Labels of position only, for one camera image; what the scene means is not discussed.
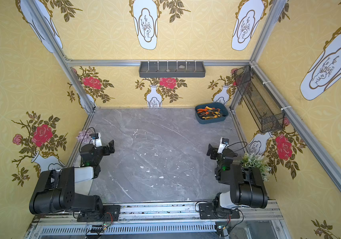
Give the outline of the grey wall shelf tray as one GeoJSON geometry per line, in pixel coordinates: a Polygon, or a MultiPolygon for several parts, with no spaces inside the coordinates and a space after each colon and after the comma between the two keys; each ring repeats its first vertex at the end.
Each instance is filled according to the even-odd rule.
{"type": "Polygon", "coordinates": [[[141,78],[204,78],[205,75],[204,62],[196,60],[142,61],[139,66],[141,78]]]}

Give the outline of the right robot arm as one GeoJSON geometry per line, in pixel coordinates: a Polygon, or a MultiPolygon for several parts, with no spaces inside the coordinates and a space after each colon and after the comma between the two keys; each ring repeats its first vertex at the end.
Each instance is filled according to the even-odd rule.
{"type": "Polygon", "coordinates": [[[218,193],[213,200],[216,210],[232,210],[236,206],[251,208],[266,208],[268,195],[259,168],[243,166],[243,157],[238,155],[225,144],[218,148],[208,145],[207,156],[215,160],[215,179],[220,184],[229,185],[225,193],[218,193]]]}

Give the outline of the aluminium front rail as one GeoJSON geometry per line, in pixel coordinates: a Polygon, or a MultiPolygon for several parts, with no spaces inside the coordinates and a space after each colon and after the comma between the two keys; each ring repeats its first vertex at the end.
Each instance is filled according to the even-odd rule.
{"type": "Polygon", "coordinates": [[[287,224],[275,200],[265,209],[245,206],[235,208],[233,216],[201,219],[202,202],[119,203],[112,222],[77,222],[77,213],[36,216],[28,228],[26,239],[85,238],[104,235],[160,233],[215,233],[224,239],[290,239],[287,224]]]}

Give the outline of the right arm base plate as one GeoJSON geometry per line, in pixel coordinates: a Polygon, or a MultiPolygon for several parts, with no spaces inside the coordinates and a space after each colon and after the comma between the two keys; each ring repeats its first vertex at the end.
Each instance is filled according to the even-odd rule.
{"type": "Polygon", "coordinates": [[[201,220],[239,219],[241,217],[237,209],[225,209],[208,202],[199,202],[195,208],[198,209],[201,220]]]}

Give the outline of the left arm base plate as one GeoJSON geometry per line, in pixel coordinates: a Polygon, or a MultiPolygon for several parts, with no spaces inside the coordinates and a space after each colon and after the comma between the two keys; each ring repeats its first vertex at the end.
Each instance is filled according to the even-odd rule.
{"type": "Polygon", "coordinates": [[[77,222],[117,222],[120,215],[120,205],[104,205],[97,211],[80,212],[77,222]]]}

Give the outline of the pink flower pot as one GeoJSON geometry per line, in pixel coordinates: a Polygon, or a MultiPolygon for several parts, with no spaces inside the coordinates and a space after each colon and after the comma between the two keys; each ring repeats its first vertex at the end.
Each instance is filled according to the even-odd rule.
{"type": "Polygon", "coordinates": [[[91,135],[92,135],[92,131],[90,129],[89,130],[82,130],[79,132],[76,139],[79,143],[88,144],[88,143],[90,143],[90,141],[92,141],[91,135]]]}

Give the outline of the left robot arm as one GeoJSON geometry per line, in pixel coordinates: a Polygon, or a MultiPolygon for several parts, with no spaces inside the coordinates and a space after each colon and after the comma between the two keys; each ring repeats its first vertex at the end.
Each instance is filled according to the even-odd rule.
{"type": "Polygon", "coordinates": [[[89,196],[75,191],[76,183],[96,179],[100,172],[103,157],[115,153],[115,142],[107,146],[91,143],[80,149],[81,167],[66,167],[43,171],[32,194],[29,210],[33,215],[50,214],[62,211],[104,214],[99,196],[89,196]]]}

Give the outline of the teal plastic storage box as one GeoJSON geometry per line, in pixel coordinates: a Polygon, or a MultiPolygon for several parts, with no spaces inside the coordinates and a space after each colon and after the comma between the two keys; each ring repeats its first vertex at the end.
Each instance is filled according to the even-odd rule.
{"type": "Polygon", "coordinates": [[[225,105],[217,102],[206,103],[195,107],[195,116],[200,124],[222,122],[229,115],[225,105]]]}

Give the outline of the green potted plant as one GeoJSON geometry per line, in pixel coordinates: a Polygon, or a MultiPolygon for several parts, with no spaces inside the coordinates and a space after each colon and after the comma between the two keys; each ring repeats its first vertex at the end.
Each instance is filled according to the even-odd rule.
{"type": "Polygon", "coordinates": [[[269,176],[271,175],[272,168],[267,165],[264,161],[264,156],[261,154],[245,153],[241,161],[241,165],[244,168],[255,167],[261,172],[262,179],[264,182],[269,181],[269,176]]]}

